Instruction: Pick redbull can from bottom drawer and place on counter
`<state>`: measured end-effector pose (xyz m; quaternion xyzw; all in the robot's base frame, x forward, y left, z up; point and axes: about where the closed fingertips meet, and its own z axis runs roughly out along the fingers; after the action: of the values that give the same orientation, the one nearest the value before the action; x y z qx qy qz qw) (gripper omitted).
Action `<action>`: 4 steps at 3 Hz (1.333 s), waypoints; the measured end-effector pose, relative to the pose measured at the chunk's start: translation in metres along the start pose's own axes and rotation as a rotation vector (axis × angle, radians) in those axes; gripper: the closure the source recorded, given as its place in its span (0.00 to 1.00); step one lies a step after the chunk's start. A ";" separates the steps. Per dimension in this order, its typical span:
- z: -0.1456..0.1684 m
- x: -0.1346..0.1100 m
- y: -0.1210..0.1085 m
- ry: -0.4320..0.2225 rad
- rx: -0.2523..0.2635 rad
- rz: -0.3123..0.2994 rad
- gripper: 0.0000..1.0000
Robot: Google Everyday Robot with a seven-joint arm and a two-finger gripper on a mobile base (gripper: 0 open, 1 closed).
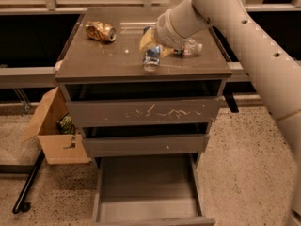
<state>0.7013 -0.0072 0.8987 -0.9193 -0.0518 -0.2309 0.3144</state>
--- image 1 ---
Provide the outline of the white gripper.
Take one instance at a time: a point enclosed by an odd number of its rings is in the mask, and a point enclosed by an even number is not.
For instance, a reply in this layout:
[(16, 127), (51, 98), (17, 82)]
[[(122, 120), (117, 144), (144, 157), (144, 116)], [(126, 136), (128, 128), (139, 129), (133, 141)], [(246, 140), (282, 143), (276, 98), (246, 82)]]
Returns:
[(166, 46), (160, 46), (160, 58), (164, 58), (173, 53), (173, 48), (181, 49), (190, 37), (187, 17), (186, 9), (168, 9), (158, 17), (156, 29), (151, 26), (146, 28), (139, 43), (139, 51), (144, 53), (159, 42)]

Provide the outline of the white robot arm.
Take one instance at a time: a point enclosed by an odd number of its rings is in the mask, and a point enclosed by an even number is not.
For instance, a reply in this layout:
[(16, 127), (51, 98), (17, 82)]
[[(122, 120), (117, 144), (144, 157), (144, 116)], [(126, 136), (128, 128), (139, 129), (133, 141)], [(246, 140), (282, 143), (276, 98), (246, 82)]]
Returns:
[(247, 14), (244, 0), (183, 0), (159, 16), (139, 49), (181, 49), (210, 26), (218, 28), (290, 145), (298, 172), (288, 226), (301, 226), (301, 67)]

